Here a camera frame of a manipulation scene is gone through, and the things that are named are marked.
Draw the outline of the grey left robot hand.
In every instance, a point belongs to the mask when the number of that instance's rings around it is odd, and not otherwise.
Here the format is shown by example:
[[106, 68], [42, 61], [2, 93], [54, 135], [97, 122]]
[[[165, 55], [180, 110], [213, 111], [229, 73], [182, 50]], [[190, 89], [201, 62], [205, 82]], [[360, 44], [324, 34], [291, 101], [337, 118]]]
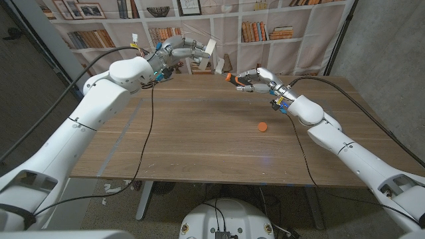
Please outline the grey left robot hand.
[[170, 37], [163, 42], [155, 53], [165, 66], [171, 66], [181, 59], [192, 58], [205, 70], [216, 46], [216, 41], [209, 39], [207, 44], [182, 36]]

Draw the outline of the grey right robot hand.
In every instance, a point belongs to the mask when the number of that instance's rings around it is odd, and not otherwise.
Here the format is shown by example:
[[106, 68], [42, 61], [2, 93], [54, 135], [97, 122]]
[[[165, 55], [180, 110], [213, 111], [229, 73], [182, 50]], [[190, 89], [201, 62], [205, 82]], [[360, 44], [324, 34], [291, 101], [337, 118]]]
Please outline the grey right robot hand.
[[277, 96], [282, 96], [289, 101], [295, 101], [299, 95], [291, 90], [272, 72], [266, 68], [251, 69], [240, 73], [236, 89], [243, 92], [256, 92], [265, 94], [272, 91]]

